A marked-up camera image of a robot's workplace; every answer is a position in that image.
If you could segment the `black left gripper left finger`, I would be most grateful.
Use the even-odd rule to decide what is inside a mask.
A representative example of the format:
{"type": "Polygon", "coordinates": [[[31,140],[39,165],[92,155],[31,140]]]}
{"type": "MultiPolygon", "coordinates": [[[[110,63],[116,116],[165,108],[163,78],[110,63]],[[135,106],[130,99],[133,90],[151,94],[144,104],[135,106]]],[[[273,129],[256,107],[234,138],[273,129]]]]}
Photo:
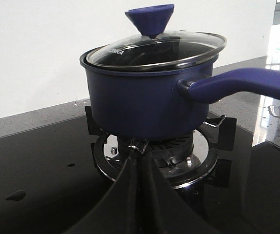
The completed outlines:
{"type": "Polygon", "coordinates": [[[138,156],[139,151],[130,152],[116,182],[87,215],[66,231],[67,234],[137,233],[138,156]]]}

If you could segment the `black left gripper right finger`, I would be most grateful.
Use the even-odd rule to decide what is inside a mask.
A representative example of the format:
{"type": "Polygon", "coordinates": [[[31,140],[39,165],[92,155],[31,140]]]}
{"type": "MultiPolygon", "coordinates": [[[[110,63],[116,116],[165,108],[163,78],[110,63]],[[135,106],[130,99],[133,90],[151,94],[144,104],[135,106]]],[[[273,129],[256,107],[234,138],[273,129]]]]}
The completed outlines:
{"type": "Polygon", "coordinates": [[[216,234],[218,231],[196,214],[175,192],[156,166],[151,155],[141,165],[143,233],[216,234]]]}

